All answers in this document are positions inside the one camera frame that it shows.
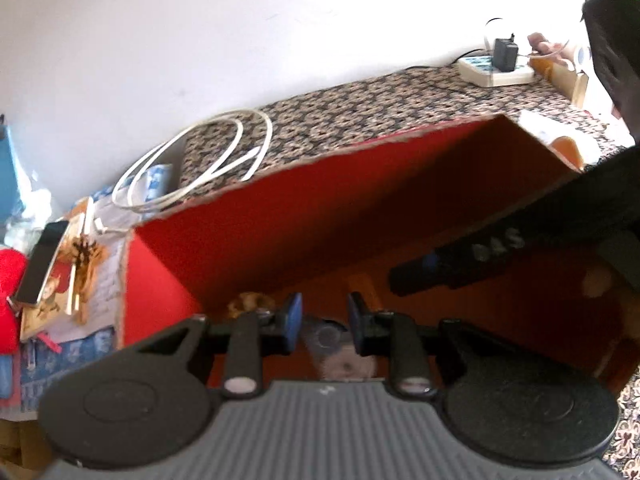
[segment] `red fabric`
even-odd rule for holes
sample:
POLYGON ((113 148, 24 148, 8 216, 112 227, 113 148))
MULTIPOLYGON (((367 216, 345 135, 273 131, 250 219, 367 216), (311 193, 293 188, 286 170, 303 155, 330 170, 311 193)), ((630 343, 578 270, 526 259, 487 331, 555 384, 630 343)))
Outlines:
POLYGON ((12 354, 18 349, 18 320, 7 298, 18 289, 26 268, 24 254, 13 249, 0 251, 0 354, 12 354))

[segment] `black power adapter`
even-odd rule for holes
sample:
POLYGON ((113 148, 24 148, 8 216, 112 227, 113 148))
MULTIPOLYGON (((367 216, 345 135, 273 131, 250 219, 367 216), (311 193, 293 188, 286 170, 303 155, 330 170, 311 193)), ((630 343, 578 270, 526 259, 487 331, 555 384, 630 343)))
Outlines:
POLYGON ((518 59, 518 46, 513 43, 514 35, 508 40, 495 40, 494 57, 491 64, 500 72, 513 72, 516 70, 516 60, 518 59))

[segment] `cardboard box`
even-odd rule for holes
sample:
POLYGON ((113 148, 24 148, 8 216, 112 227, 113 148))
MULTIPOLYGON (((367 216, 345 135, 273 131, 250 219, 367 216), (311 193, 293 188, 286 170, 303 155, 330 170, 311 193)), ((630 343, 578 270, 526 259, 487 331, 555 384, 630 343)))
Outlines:
MULTIPOLYGON (((122 342, 195 312, 223 319, 245 291, 278 302, 302 292, 306 313, 346 322, 346 294, 364 275, 386 308, 418 323, 468 320, 587 372, 606 360, 602 377, 620 389, 640 353, 622 337, 614 300, 582 296, 591 248, 523 254, 502 275, 458 290, 398 298, 386 284, 398 263, 574 177, 567 161, 501 116, 414 128, 265 171, 135 229, 122 342), (624 345, 635 350, 615 351, 624 345)), ((218 362, 212 383, 219 373, 218 362)), ((290 357, 267 358, 264 377, 317 375, 299 344, 290 357)))

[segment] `white extension board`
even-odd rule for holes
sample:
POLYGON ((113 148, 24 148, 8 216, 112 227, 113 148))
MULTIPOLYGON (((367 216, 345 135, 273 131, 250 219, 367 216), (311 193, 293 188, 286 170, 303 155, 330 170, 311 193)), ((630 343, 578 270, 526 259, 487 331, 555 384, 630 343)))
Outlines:
POLYGON ((533 81, 534 72, 529 58, 518 56, 513 72, 501 72, 491 64, 491 56, 463 57, 458 60, 460 77, 477 86, 523 85, 533 81))

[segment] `coiled white cable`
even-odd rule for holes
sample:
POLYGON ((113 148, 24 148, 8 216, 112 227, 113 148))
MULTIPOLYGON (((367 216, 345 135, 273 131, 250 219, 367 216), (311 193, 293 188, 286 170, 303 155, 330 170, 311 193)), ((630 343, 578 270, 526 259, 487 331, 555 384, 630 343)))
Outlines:
POLYGON ((229 112, 224 112, 221 114, 214 115, 209 119, 204 121, 197 122, 192 124, 191 126, 187 126, 180 133, 178 133, 173 139, 168 140, 167 142, 163 142, 162 144, 158 144, 156 147, 152 148, 145 155, 141 156, 135 164, 133 164, 117 181, 116 185, 113 188, 113 193, 111 194, 111 201, 119 208, 127 209, 137 213, 149 213, 155 212, 162 209, 167 209, 179 202, 183 199, 187 194, 196 189, 207 182, 211 182, 213 179, 221 176, 222 174, 231 171, 233 168, 236 168, 240 164, 255 158, 254 163, 251 165, 249 170, 244 174, 241 180, 249 180, 257 171, 258 167, 262 163, 264 159, 264 155, 267 153, 269 149, 269 144, 271 142, 271 136, 273 135, 273 124, 267 114, 261 112, 260 110, 254 110, 252 108, 242 108, 239 110, 232 110, 229 112), (230 162, 226 166, 221 166, 226 162, 226 160, 231 156, 233 151, 236 149, 240 140, 242 139, 242 134, 244 133, 244 126, 242 122, 238 120, 235 116, 238 114, 251 114, 254 116, 258 116, 264 122, 266 126, 266 131, 264 133, 264 140, 262 142, 262 146, 254 147, 245 153, 243 156, 240 156, 233 162, 230 162), (178 140, 184 137, 189 132, 195 130, 196 128, 201 128, 203 126, 209 126, 211 124, 216 123, 231 123, 236 126, 236 135, 229 144, 228 148, 225 152, 216 160, 203 174, 197 177, 193 182, 187 184, 180 189, 177 189, 171 193, 158 197, 156 199, 150 200, 149 202, 134 204, 133 203, 133 191, 136 183, 140 180, 143 173, 148 170, 151 165, 158 160, 158 157, 162 155, 169 147, 173 146, 178 140), (124 182, 129 178, 129 176, 140 167, 138 172, 133 177, 131 184, 129 185, 129 189, 126 193, 126 202, 118 202, 118 192, 122 188, 124 182))

